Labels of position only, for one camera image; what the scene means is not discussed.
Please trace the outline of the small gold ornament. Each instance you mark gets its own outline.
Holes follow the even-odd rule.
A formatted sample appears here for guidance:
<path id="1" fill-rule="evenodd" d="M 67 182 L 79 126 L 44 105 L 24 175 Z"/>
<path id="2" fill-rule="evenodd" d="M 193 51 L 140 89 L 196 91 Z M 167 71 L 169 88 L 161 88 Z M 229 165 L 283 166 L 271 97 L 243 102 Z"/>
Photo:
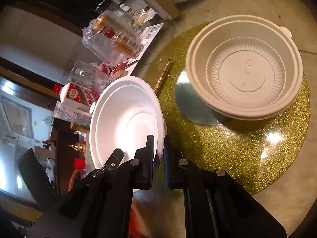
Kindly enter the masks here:
<path id="1" fill-rule="evenodd" d="M 86 146 L 83 143 L 76 143 L 76 144 L 68 145 L 68 146 L 81 153 L 84 153 L 86 151 Z"/>

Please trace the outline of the green round turntable base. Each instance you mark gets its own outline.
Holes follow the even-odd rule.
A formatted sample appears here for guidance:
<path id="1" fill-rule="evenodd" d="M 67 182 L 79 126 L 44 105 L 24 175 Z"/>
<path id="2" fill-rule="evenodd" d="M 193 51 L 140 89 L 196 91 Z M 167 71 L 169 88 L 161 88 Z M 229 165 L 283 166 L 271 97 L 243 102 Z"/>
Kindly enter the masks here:
<path id="1" fill-rule="evenodd" d="M 218 126 L 228 119 L 212 110 L 197 96 L 185 69 L 180 73 L 175 85 L 175 101 L 182 115 L 195 124 Z"/>

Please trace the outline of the red capped white bottle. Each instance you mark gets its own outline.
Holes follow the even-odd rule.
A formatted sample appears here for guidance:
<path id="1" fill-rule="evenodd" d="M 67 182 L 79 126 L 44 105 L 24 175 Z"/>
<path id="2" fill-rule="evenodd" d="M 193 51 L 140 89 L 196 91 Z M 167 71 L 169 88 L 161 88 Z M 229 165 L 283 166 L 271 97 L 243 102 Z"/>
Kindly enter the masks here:
<path id="1" fill-rule="evenodd" d="M 55 84 L 53 92 L 60 96 L 61 103 L 73 108 L 81 108 L 83 111 L 86 110 L 86 107 L 89 109 L 100 97 L 98 93 L 83 89 L 70 82 L 64 86 Z"/>

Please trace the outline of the cream plastic ribbed bowl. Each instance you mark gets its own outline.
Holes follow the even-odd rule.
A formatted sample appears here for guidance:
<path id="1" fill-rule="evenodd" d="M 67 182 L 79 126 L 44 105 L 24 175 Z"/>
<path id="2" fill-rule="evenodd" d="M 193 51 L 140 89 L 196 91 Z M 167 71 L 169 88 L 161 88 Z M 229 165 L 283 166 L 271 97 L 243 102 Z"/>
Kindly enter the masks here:
<path id="1" fill-rule="evenodd" d="M 303 63 L 291 31 L 256 16 L 206 25 L 185 59 L 189 82 L 211 109 L 239 120 L 264 120 L 296 100 Z"/>

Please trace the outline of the gold foil stick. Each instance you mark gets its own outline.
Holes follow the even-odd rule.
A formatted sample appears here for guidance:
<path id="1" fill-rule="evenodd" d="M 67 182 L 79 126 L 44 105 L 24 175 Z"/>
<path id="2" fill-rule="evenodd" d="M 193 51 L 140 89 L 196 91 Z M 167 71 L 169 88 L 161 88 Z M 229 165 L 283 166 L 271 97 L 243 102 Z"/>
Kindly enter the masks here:
<path id="1" fill-rule="evenodd" d="M 172 64 L 172 59 L 169 59 L 168 62 L 165 64 L 165 66 L 163 67 L 163 70 L 161 71 L 161 74 L 158 78 L 158 81 L 157 83 L 155 84 L 154 88 L 153 88 L 153 91 L 154 93 L 157 95 L 159 93 L 159 89 L 163 83 L 163 80 L 165 79 L 166 75 L 167 75 L 167 72 L 170 68 Z"/>

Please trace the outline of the clear plastic bag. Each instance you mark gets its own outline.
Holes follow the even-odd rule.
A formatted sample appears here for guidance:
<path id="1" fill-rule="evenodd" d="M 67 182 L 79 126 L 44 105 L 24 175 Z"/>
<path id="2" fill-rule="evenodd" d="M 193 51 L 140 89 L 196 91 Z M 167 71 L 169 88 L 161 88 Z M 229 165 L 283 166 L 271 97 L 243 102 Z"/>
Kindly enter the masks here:
<path id="1" fill-rule="evenodd" d="M 113 63 L 120 58 L 137 58 L 144 48 L 145 27 L 121 7 L 105 10 L 82 32 L 82 44 L 101 60 Z"/>

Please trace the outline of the gold glitter round placemat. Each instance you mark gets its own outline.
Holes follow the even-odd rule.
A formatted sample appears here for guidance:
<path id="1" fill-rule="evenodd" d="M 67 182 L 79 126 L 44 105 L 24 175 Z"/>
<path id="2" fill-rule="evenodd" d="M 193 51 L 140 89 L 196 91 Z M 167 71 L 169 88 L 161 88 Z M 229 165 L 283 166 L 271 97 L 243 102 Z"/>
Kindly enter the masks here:
<path id="1" fill-rule="evenodd" d="M 310 119 L 308 84 L 303 81 L 295 102 L 271 119 L 241 121 L 218 116 L 212 126 L 193 123 L 178 109 L 175 90 L 185 68 L 187 48 L 202 28 L 199 24 L 171 39 L 154 58 L 144 79 L 155 85 L 167 60 L 172 60 L 158 93 L 171 144 L 200 168 L 224 169 L 255 194 L 286 172 L 304 144 Z"/>

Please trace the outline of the large white foam bowl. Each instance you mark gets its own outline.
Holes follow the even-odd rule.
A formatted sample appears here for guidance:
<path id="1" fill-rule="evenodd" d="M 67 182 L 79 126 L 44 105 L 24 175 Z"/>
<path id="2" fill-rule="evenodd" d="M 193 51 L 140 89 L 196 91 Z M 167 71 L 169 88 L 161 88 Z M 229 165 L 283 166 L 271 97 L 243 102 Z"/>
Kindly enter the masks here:
<path id="1" fill-rule="evenodd" d="M 166 124 L 152 87 L 135 76 L 122 77 L 101 94 L 92 113 L 89 130 L 90 155 L 95 168 L 101 168 L 119 148 L 124 161 L 145 147 L 147 136 L 154 137 L 154 162 L 163 157 Z"/>

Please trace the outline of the clear glass pitcher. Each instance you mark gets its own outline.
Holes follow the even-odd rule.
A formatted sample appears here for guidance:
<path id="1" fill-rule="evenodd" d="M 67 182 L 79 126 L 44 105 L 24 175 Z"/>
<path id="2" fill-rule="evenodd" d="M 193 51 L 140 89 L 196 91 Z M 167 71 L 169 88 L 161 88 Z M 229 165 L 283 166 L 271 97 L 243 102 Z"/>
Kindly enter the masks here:
<path id="1" fill-rule="evenodd" d="M 112 77 L 88 64 L 77 60 L 69 74 L 68 80 L 83 89 L 101 94 L 112 82 Z"/>

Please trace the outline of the white printed paper sheet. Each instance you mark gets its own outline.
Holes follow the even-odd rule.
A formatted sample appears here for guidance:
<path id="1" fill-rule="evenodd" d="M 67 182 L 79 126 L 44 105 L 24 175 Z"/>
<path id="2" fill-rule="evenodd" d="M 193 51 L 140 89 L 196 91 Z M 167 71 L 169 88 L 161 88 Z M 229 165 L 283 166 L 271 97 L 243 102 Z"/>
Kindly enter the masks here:
<path id="1" fill-rule="evenodd" d="M 163 25 L 164 25 L 164 23 L 160 23 L 160 24 L 155 24 L 155 25 L 148 26 L 145 28 L 145 30 L 143 31 L 143 33 L 140 36 L 141 44 L 143 44 L 142 51 L 140 52 L 139 56 L 136 57 L 135 59 L 128 60 L 129 67 L 127 69 L 125 69 L 125 71 L 128 72 L 128 74 L 127 74 L 128 76 L 130 76 L 133 73 L 133 70 L 135 69 L 135 67 L 137 66 L 137 64 L 139 63 L 139 61 L 141 60 L 141 58 L 145 54 L 146 50 L 149 48 L 149 46 L 151 45 L 151 43 L 153 42 L 153 40 L 157 36 L 157 34 L 159 33 L 159 31 L 161 30 Z"/>

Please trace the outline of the amber liquid glass bottle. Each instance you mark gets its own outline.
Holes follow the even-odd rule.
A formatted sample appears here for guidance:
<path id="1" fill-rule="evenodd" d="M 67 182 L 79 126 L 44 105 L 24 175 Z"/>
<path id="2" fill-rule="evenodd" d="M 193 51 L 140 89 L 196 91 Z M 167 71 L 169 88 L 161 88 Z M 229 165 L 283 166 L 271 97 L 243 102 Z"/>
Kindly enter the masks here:
<path id="1" fill-rule="evenodd" d="M 96 37 L 109 42 L 129 58 L 136 58 L 143 49 L 143 44 L 135 29 L 112 11 L 105 11 L 92 24 Z"/>

